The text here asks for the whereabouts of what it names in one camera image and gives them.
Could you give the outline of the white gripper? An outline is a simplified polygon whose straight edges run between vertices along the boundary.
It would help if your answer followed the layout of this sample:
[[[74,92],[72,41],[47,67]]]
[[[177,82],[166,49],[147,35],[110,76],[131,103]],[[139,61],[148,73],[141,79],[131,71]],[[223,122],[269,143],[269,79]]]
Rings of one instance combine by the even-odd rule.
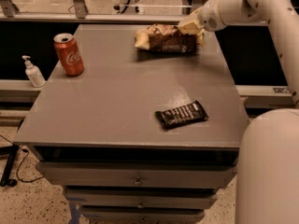
[[[222,30],[226,24],[221,19],[221,0],[208,0],[189,16],[180,21],[177,28],[184,35],[196,35],[196,42],[200,47],[205,45],[205,31],[215,32]]]

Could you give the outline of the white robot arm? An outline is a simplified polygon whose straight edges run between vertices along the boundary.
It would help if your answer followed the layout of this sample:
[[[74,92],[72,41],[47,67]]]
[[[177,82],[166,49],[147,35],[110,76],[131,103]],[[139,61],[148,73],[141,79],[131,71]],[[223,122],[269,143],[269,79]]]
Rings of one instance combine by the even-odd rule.
[[[261,114],[243,134],[235,224],[299,224],[299,16],[292,0],[208,0],[178,27],[194,34],[260,22],[267,27],[276,59],[264,68],[252,67],[246,79],[286,87],[292,107]]]

